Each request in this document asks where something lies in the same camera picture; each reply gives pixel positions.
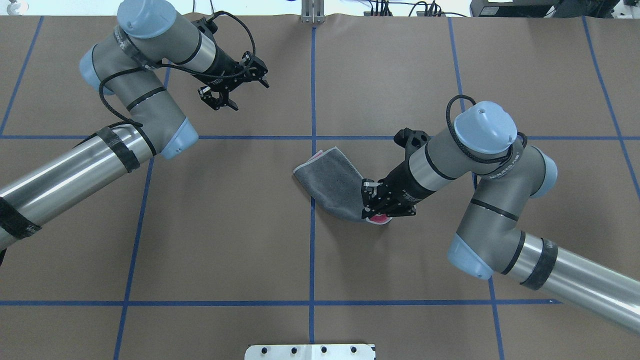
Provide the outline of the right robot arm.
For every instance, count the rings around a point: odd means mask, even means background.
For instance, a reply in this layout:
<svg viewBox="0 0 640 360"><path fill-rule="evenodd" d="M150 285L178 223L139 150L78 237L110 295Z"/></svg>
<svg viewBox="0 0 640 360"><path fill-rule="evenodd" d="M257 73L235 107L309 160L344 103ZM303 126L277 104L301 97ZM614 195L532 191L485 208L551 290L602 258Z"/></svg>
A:
<svg viewBox="0 0 640 360"><path fill-rule="evenodd" d="M394 142L404 160L380 180L361 182L361 218L414 216L416 205L465 174L478 183L447 252L475 278L505 275L639 332L639 282L517 227L526 203L553 189L558 167L528 144L512 117L492 101L455 95L446 128L435 136L402 129Z"/></svg>

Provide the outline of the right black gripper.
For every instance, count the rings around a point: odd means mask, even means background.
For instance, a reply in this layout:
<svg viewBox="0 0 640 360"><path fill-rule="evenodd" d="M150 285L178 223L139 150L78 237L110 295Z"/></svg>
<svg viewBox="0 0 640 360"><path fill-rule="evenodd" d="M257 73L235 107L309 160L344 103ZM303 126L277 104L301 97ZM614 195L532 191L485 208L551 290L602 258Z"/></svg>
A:
<svg viewBox="0 0 640 360"><path fill-rule="evenodd" d="M409 166L396 166L386 178L362 180L361 218L365 221L391 221L413 216L416 204L426 198L426 189L410 173Z"/></svg>

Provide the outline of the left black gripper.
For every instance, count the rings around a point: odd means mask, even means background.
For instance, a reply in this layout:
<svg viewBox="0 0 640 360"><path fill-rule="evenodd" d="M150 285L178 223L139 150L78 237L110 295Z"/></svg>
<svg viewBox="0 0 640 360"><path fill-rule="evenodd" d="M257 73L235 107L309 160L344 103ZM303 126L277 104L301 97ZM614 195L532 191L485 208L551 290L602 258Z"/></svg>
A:
<svg viewBox="0 0 640 360"><path fill-rule="evenodd" d="M223 107L238 111L237 103L229 98L230 92L241 84L254 81L269 89L267 73L265 62L254 53L246 51L241 61L235 61L219 49L210 68L198 76L198 80L205 84L199 88L199 98L215 111Z"/></svg>

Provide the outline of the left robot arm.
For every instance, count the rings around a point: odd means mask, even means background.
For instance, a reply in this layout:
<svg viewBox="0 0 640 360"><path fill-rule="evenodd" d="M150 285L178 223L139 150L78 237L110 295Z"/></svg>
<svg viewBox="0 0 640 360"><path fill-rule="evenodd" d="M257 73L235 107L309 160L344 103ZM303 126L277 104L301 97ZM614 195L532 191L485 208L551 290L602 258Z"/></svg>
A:
<svg viewBox="0 0 640 360"><path fill-rule="evenodd" d="M199 135L156 75L175 69L202 83L199 98L215 111L237 110L230 93L242 84L269 87L268 68L251 44L235 60L218 45L219 16L189 20L167 0L124 0L110 35L80 59L78 71L114 123L1 189L1 251L157 155L170 160Z"/></svg>

